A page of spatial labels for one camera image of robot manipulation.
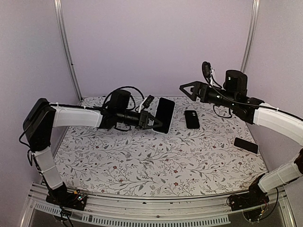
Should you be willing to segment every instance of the wire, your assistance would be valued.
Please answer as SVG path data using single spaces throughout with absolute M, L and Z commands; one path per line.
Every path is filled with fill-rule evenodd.
M 113 94 L 113 92 L 115 92 L 115 91 L 117 91 L 117 90 L 120 90 L 120 89 L 123 89 L 123 88 L 131 88 L 131 89 L 136 90 L 136 91 L 139 92 L 139 94 L 141 95 L 142 100 L 144 100 L 144 95 L 143 95 L 143 93 L 142 93 L 138 88 L 133 87 L 133 86 L 123 86 L 123 87 L 119 87 L 119 88 L 113 90 L 112 92 L 110 92 L 110 93 L 106 96 L 106 98 L 104 99 L 102 107 L 103 107 L 103 108 L 106 107 L 106 105 L 107 105 L 106 101 L 107 101 L 108 98 Z
M 30 149 L 30 146 L 29 146 L 27 143 L 23 142 L 21 139 L 22 139 L 22 137 L 25 135 L 25 133 L 27 132 L 27 130 L 29 129 L 29 127 L 30 127 L 31 125 L 32 125 L 32 124 L 30 124 L 30 125 L 24 130 L 24 132 L 20 135 L 20 137 L 19 137 L 19 142 L 20 142 L 21 144 L 27 146 L 29 149 Z
M 231 113 L 231 109 L 230 109 L 230 108 L 228 109 L 228 114 L 229 114 L 229 116 L 228 116 L 228 117 L 225 117 L 225 116 L 220 116 L 219 114 L 217 114 L 216 110 L 214 109 L 215 106 L 216 106 L 216 105 L 214 104 L 214 105 L 213 105 L 213 110 L 214 110 L 214 113 L 215 113 L 218 117 L 222 117 L 222 118 L 226 118 L 226 119 L 232 118 L 232 113 Z
M 214 77 L 213 77 L 212 74 L 210 74 L 210 75 L 211 75 L 211 77 L 212 77 L 212 79 L 213 79 L 213 82 L 221 89 L 222 86 L 221 86 L 220 84 L 218 84 L 217 81 L 215 81 L 215 79 L 214 79 Z
M 248 104 L 248 103 L 240 103 L 240 102 L 234 101 L 234 100 L 232 100 L 232 99 L 230 99 L 230 98 L 227 98 L 226 96 L 222 95 L 219 91 L 217 91 L 217 90 L 214 88 L 214 86 L 211 85 L 211 83 L 208 81 L 208 79 L 206 78 L 206 76 L 203 74 L 203 64 L 202 64 L 202 75 L 203 75 L 204 79 L 207 81 L 208 85 L 209 85 L 217 94 L 221 95 L 223 98 L 225 98 L 226 100 L 228 100 L 228 101 L 230 101 L 230 102 L 232 102 L 232 103 L 237 103 L 237 104 L 247 105 L 247 106 L 253 106 L 253 107 L 258 107 L 258 108 L 261 107 L 261 108 L 265 108 L 265 109 L 269 109 L 269 110 L 278 111 L 278 112 L 287 114 L 287 115 L 289 115 L 289 116 L 292 116 L 292 117 L 294 117 L 294 118 L 296 118 L 296 119 L 298 119 L 298 120 L 300 120 L 300 121 L 303 121 L 303 118 L 298 117 L 298 116 L 296 116 L 296 115 L 294 115 L 294 114 L 292 114 L 292 113 L 288 113 L 288 112 L 286 112 L 286 111 L 279 110 L 279 109 L 277 109 L 277 108 L 273 108 L 273 107 L 269 107 L 269 106 L 263 106 L 263 105 L 254 105 L 254 104 Z
M 265 216 L 264 218 L 261 218 L 260 220 L 264 220 L 264 219 L 268 218 L 269 215 L 271 215 L 274 212 L 274 210 L 275 210 L 275 208 L 276 208 L 276 206 L 278 204 L 278 201 L 279 201 L 279 190 L 278 190 L 278 188 L 276 188 L 276 202 L 275 202 L 275 205 L 272 208 L 272 210 L 270 211 L 270 213 L 267 214 L 267 216 Z

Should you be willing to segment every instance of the floral pattern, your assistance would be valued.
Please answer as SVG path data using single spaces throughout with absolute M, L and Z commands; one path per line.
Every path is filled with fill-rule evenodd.
M 233 146 L 235 137 L 254 141 L 244 122 L 215 115 L 210 104 L 187 97 L 169 99 L 176 109 L 167 135 L 135 128 L 122 132 L 70 127 L 55 156 L 67 186 L 137 196 L 210 195 L 246 190 L 267 171 L 259 153 Z M 103 100 L 90 97 L 82 104 L 101 106 Z M 155 98 L 150 113 L 155 113 L 157 102 Z M 186 128 L 187 109 L 197 111 L 200 129 Z M 228 115 L 225 108 L 216 107 L 216 112 Z

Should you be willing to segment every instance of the black smartphone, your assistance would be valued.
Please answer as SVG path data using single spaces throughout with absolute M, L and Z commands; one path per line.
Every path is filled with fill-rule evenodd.
M 235 147 L 242 148 L 242 149 L 250 151 L 254 154 L 258 153 L 258 145 L 255 143 L 251 143 L 251 142 L 248 142 L 246 140 L 242 140 L 242 139 L 236 137 L 233 144 Z
M 186 110 L 184 111 L 186 127 L 188 129 L 199 129 L 199 119 L 197 112 L 195 110 Z
M 166 98 L 160 98 L 156 110 L 155 118 L 162 122 L 161 127 L 152 129 L 155 132 L 168 134 L 171 125 L 172 117 L 174 115 L 175 102 Z

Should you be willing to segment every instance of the white wall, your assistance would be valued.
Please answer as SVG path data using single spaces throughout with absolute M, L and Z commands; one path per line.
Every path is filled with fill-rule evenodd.
M 18 224 L 31 183 L 40 179 L 18 142 L 36 100 L 77 102 L 53 1 L 0 1 L 0 226 Z
M 303 116 L 303 1 L 262 0 L 246 74 L 249 96 Z M 269 170 L 300 151 L 292 140 L 251 126 Z M 303 179 L 285 187 L 296 223 L 303 223 Z
M 83 96 L 107 95 L 125 85 L 146 95 L 182 95 L 181 84 L 202 80 L 203 61 L 211 62 L 218 75 L 240 69 L 252 3 L 62 1 Z

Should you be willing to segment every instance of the table surface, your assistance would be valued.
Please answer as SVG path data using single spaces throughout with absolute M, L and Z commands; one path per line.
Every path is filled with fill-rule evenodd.
M 121 195 L 197 196 L 246 190 L 267 172 L 260 153 L 233 146 L 235 137 L 254 142 L 245 122 L 216 116 L 210 104 L 168 98 L 176 109 L 167 135 L 70 127 L 55 156 L 67 186 Z M 89 97 L 82 104 L 101 106 L 103 99 Z M 150 113 L 157 102 L 156 97 Z M 227 109 L 216 109 L 227 116 Z M 197 111 L 200 129 L 186 128 L 185 110 Z

